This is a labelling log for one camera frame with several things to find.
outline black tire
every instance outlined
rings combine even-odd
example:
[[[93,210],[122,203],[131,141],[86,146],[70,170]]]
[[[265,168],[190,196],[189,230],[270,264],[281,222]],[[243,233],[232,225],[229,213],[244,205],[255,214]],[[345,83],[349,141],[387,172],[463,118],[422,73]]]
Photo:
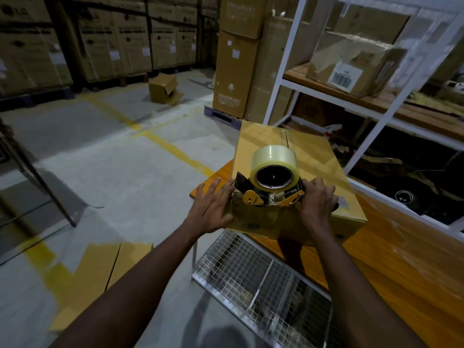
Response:
[[[419,215],[427,211],[435,198],[429,186],[410,177],[382,178],[377,191],[399,201]]]

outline wire mesh basket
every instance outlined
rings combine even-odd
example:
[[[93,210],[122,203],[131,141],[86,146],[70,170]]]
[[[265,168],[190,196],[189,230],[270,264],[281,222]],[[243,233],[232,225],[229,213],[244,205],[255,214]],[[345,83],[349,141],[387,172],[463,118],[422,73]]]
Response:
[[[344,347],[330,297],[242,234],[224,231],[192,277],[274,347]]]

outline hand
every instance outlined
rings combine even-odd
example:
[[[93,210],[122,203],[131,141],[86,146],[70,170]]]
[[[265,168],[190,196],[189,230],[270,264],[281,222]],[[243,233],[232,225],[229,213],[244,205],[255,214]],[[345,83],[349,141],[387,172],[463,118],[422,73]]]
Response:
[[[321,177],[302,182],[306,188],[304,197],[295,204],[300,211],[301,221],[309,231],[327,229],[328,218],[338,202],[338,197],[334,195],[335,186],[325,186]]]
[[[228,181],[215,193],[220,181],[221,178],[218,178],[212,182],[205,195],[203,195],[205,184],[198,186],[194,204],[185,219],[185,223],[197,228],[201,234],[224,228],[233,220],[231,214],[224,215],[224,210],[234,191],[234,180]]]

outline box flap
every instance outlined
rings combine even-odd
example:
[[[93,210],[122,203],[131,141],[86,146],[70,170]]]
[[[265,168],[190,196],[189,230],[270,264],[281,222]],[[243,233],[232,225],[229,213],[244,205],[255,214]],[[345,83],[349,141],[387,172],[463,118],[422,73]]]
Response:
[[[55,316],[50,330],[64,330],[105,292],[119,247],[119,244],[91,244],[87,247],[72,278],[65,304]]]
[[[116,263],[108,282],[108,288],[113,286],[127,271],[138,263],[153,249],[153,244],[123,243],[119,250]]]
[[[287,139],[287,146],[297,155],[301,178],[310,181],[319,176],[326,184],[335,185],[335,194],[340,197],[340,207],[333,215],[367,221],[343,169],[324,137],[243,121],[232,177],[235,177],[238,171],[249,177],[253,153],[266,145],[286,145],[282,143],[283,136]]]
[[[164,87],[166,94],[170,95],[177,87],[177,78],[173,74],[160,73],[157,77],[151,79],[150,83]]]

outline metal frame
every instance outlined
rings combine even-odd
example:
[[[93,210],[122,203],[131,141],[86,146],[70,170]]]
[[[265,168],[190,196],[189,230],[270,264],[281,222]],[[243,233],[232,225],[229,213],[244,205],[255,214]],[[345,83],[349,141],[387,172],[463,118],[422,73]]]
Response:
[[[342,1],[351,1],[353,3],[363,3],[363,0],[342,0]],[[397,95],[395,100],[391,103],[390,107],[388,110],[382,114],[373,110],[370,110],[366,107],[354,104],[352,102],[348,102],[346,100],[342,100],[336,97],[333,97],[331,95],[319,92],[317,90],[304,87],[302,85],[299,85],[297,83],[287,81],[283,79],[283,74],[286,70],[287,66],[287,61],[290,56],[290,52],[293,47],[293,41],[295,40],[295,36],[297,34],[298,27],[301,22],[302,14],[306,6],[307,0],[299,0],[297,10],[295,12],[295,17],[294,21],[292,24],[292,27],[290,29],[289,37],[287,39],[287,43],[285,46],[285,50],[283,52],[283,57],[282,61],[279,67],[279,70],[276,75],[275,79],[275,84],[274,88],[272,90],[272,94],[270,96],[269,100],[269,105],[266,111],[266,115],[264,117],[263,124],[269,124],[270,120],[270,115],[272,113],[272,109],[274,108],[274,104],[277,98],[277,93],[280,88],[280,86],[288,87],[290,89],[293,89],[296,94],[294,95],[294,101],[296,101],[297,94],[298,93],[305,93],[310,96],[314,96],[318,99],[322,99],[328,102],[331,102],[333,104],[339,105],[344,107],[345,109],[348,109],[350,111],[353,111],[355,113],[358,113],[362,116],[367,116],[374,118],[377,123],[373,130],[367,135],[367,137],[363,140],[355,154],[351,157],[351,159],[348,161],[346,164],[345,168],[343,171],[345,172],[346,175],[350,172],[350,170],[355,166],[355,164],[358,162],[358,160],[362,157],[364,152],[368,149],[368,147],[372,144],[374,139],[378,136],[380,131],[386,126],[393,126],[400,128],[402,130],[414,133],[416,135],[419,135],[421,137],[424,137],[429,140],[433,140],[435,142],[438,142],[442,145],[449,146],[453,149],[456,149],[458,151],[464,151],[464,143],[461,141],[457,141],[454,139],[451,139],[447,136],[441,135],[434,133],[432,131],[429,131],[427,129],[415,126],[410,123],[403,122],[401,120],[398,120],[394,118],[394,114],[398,110],[398,108],[403,104],[404,100],[407,98],[409,93],[414,91],[416,88],[421,87],[423,84],[428,79],[428,72],[430,71],[430,68],[434,63],[437,62],[437,59],[440,57],[440,55],[443,53],[443,49],[449,44],[450,40],[453,38],[453,36],[459,31],[459,29],[464,26],[464,0],[368,0],[369,2],[381,2],[381,3],[389,3],[391,4],[391,9],[392,11],[400,10],[400,7],[403,7],[402,5],[406,6],[413,6],[416,7],[418,10],[420,9],[432,9],[432,10],[437,10],[437,11],[442,11],[442,12],[449,12],[450,16],[454,16],[453,21],[449,24],[449,26],[446,28],[444,33],[441,35],[441,37],[437,40],[435,44],[433,44],[430,48],[430,51],[427,52],[427,55],[425,58],[422,60],[420,63],[419,67],[416,69],[414,74],[411,76],[411,78],[407,81],[407,83],[404,85],[403,89],[401,92]],[[283,117],[279,122],[277,122],[275,125],[280,124],[281,122],[284,122],[288,118],[291,117],[291,113],[293,111],[294,107],[294,102],[292,102],[292,105],[289,107],[288,113],[285,117]],[[324,128],[318,127],[316,125],[310,125],[310,127],[315,128],[316,130],[322,132]],[[446,234],[452,235],[458,240],[461,240],[464,242],[464,235],[460,233],[461,228],[464,228],[464,217],[461,219],[455,221],[454,223],[450,225],[445,225],[441,222],[438,222],[436,220],[433,220],[432,218],[428,216],[420,216],[405,207],[403,204],[400,204],[396,202],[395,200],[386,197],[385,195],[378,193],[371,189],[370,187],[367,187],[361,183],[358,183],[351,178],[348,177],[348,181],[350,182],[351,186],[354,187],[355,189],[368,194],[369,196],[383,202],[386,204],[389,204],[391,207],[415,218],[420,220],[421,222],[424,222]]]
[[[30,181],[34,181],[34,182],[37,181],[38,184],[35,184],[35,183],[33,184],[36,187],[38,187],[38,189],[40,189],[42,192],[45,192],[46,194],[48,194],[48,196],[50,197],[50,199],[47,200],[46,202],[18,216],[15,216],[11,218],[9,221],[1,224],[0,228],[52,202],[56,205],[58,210],[67,219],[67,221],[71,224],[71,226],[76,227],[77,226],[76,222],[66,211],[64,206],[61,204],[60,200],[55,196],[55,194],[50,189],[48,184],[45,182],[42,176],[38,173],[37,169],[29,161],[28,157],[26,156],[24,151],[21,149],[19,143],[15,140],[12,129],[9,126],[5,125],[1,119],[0,119],[0,132],[1,132],[0,141],[7,147],[8,153],[13,157],[13,160],[15,160],[15,162],[18,164],[18,169],[20,170],[20,172],[23,174],[28,173],[30,176],[32,176],[34,179]]]

